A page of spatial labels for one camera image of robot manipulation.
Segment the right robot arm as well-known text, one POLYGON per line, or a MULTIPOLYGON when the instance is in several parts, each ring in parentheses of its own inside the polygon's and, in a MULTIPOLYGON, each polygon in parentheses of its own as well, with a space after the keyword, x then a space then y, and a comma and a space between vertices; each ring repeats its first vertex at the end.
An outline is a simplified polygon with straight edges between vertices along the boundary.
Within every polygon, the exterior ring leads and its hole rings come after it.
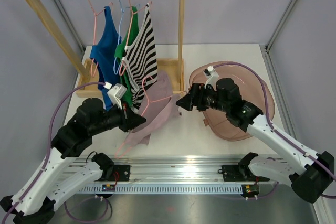
POLYGON ((318 153, 279 130, 267 112, 242 99, 238 85, 231 78, 194 83, 175 105, 187 111, 196 108, 224 112, 231 125, 264 142, 290 165, 287 169, 256 153, 248 153, 238 164, 239 176, 244 180, 254 176, 275 180, 291 187, 297 196, 309 203, 324 197, 325 190, 335 181, 332 154, 318 153))

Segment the black white striped tank top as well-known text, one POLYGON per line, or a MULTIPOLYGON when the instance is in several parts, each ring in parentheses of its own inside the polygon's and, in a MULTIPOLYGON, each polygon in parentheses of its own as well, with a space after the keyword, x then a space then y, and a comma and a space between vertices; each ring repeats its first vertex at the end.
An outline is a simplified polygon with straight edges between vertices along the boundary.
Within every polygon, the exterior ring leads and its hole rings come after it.
POLYGON ((126 72, 131 83, 133 110, 138 111, 145 97, 144 91, 157 81, 158 63, 154 31, 150 13, 151 3, 143 10, 143 21, 130 52, 123 57, 126 72))

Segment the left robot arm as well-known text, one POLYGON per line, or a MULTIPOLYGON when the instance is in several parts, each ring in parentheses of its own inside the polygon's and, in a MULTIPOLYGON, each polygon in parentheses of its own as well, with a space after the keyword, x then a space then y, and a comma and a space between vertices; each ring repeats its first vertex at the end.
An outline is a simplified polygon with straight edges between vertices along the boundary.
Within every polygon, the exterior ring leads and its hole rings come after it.
POLYGON ((58 208, 86 184, 117 179, 114 162, 104 153, 93 156, 80 171, 58 183, 58 178, 92 144, 95 135, 119 128, 128 132, 146 122, 126 104, 109 111, 98 98, 88 98, 61 127, 33 176, 14 195, 5 196, 1 207, 14 215, 13 223, 48 223, 58 208))

